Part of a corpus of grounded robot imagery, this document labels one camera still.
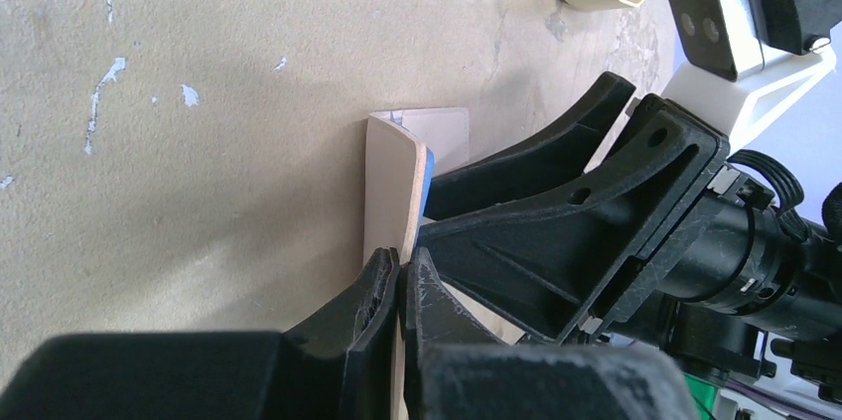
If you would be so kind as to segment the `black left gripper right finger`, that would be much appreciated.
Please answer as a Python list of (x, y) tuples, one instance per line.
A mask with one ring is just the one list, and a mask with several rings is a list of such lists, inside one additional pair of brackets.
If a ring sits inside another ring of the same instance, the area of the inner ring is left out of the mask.
[(444, 286), (425, 248), (403, 268), (403, 398), (411, 419), (695, 419), (653, 348), (509, 345)]

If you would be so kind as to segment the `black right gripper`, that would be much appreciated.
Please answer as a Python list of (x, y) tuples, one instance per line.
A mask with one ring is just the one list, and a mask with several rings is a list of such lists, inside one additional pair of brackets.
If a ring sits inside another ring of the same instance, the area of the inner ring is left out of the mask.
[(537, 133), (434, 177), (418, 242), (442, 278), (546, 342), (626, 321), (664, 278), (657, 253), (728, 149), (649, 94), (588, 170), (634, 91), (606, 71)]

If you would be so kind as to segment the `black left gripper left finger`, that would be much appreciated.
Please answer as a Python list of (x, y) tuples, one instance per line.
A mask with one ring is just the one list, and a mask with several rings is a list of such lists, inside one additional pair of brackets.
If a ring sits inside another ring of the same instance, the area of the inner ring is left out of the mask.
[(1, 395), (5, 419), (386, 419), (399, 275), (374, 250), (287, 332), (96, 333), (41, 344)]

